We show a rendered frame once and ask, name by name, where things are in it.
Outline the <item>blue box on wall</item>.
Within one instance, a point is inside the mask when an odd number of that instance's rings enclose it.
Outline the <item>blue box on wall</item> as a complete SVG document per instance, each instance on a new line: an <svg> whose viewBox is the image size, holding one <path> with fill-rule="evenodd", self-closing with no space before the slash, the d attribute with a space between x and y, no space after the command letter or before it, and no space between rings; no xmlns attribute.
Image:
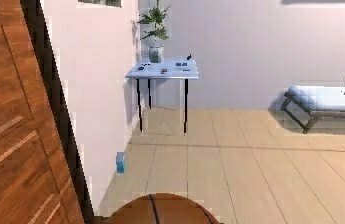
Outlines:
<svg viewBox="0 0 345 224"><path fill-rule="evenodd" d="M125 172L125 153L118 152L116 155L116 168L118 173Z"/></svg>

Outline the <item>framed picture on wall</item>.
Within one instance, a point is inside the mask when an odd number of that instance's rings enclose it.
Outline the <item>framed picture on wall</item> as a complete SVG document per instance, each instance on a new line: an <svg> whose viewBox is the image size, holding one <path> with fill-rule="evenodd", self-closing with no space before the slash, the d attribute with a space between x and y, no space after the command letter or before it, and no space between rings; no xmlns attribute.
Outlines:
<svg viewBox="0 0 345 224"><path fill-rule="evenodd" d="M89 8L101 8L101 7L113 7L121 8L121 0L78 0L78 7L89 7Z"/></svg>

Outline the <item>brown wooden door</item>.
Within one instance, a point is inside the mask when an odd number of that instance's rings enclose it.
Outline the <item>brown wooden door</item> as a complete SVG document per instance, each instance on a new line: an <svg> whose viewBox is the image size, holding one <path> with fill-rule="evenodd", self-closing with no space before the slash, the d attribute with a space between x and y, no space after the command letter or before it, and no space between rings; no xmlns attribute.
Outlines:
<svg viewBox="0 0 345 224"><path fill-rule="evenodd" d="M94 224L40 0L0 0L0 224Z"/></svg>

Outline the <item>white table with black legs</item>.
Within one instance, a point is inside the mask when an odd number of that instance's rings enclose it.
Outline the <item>white table with black legs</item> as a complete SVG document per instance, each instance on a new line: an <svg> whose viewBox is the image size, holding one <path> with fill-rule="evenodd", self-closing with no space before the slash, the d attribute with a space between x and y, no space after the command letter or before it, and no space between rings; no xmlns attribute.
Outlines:
<svg viewBox="0 0 345 224"><path fill-rule="evenodd" d="M184 81L184 132L187 132L187 103L189 81L198 80L199 72L196 61L191 55L187 57L166 58L160 63L152 63L149 60L136 63L125 75L126 79L136 81L136 91L138 96L137 103L140 103L140 80L145 79L148 82L148 91L150 96L151 80L178 79Z"/></svg>

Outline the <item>green house plant in pot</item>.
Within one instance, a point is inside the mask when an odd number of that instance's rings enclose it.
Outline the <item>green house plant in pot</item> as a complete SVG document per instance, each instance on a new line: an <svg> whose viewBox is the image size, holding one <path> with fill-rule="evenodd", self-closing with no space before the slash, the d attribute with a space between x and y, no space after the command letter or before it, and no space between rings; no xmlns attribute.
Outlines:
<svg viewBox="0 0 345 224"><path fill-rule="evenodd" d="M164 25L167 11L170 8L161 8L160 0L156 0L156 5L152 6L146 13L140 15L138 23L149 25L150 28L144 31L141 40L148 40L148 58L151 63L161 63L163 61L163 46L161 41L169 38Z"/></svg>

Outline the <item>orange basketball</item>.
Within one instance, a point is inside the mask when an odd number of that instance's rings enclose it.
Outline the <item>orange basketball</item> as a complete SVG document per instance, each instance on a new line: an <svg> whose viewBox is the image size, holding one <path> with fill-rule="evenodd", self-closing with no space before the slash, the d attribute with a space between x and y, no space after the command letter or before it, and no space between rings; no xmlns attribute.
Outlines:
<svg viewBox="0 0 345 224"><path fill-rule="evenodd" d="M200 204L172 193L138 197L115 211L108 224L223 224Z"/></svg>

